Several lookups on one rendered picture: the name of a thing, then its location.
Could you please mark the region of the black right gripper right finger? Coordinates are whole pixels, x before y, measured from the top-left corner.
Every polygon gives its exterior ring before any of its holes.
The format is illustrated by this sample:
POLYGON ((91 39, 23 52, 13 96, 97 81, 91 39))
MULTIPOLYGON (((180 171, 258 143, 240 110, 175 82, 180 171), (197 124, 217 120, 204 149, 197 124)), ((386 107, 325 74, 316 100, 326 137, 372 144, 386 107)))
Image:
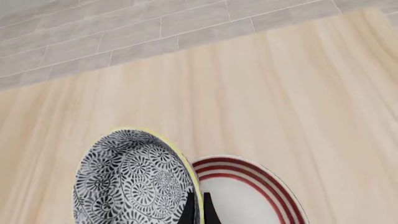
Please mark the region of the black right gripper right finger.
POLYGON ((205 224, 221 224, 209 192, 205 192, 203 195, 203 205, 205 224))

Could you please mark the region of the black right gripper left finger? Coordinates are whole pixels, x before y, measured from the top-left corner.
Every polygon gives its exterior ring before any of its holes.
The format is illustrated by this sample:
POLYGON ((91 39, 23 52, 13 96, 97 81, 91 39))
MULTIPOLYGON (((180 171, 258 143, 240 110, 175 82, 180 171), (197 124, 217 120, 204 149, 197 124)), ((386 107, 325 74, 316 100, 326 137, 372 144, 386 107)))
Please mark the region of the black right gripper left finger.
POLYGON ((177 224, 194 224, 195 219, 195 194, 189 192, 183 212, 177 224))

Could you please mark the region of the black patterned bowl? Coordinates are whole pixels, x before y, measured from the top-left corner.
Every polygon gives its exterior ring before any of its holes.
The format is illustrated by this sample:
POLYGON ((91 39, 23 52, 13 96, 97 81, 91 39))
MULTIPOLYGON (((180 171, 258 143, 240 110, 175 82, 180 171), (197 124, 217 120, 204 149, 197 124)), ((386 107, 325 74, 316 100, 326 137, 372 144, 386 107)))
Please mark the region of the black patterned bowl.
POLYGON ((151 133, 114 130, 86 153, 73 186, 75 224, 177 224, 195 194, 194 224, 205 224, 200 181, 187 158, 151 133))

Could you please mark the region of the white plate with red rings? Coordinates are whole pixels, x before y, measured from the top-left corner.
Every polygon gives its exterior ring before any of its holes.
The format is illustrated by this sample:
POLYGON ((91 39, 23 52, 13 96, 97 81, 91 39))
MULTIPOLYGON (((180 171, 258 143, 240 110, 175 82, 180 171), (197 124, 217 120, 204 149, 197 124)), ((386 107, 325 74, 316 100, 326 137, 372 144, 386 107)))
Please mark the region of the white plate with red rings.
POLYGON ((193 168, 221 224, 309 224, 293 192, 260 164, 218 155, 197 159, 193 168))

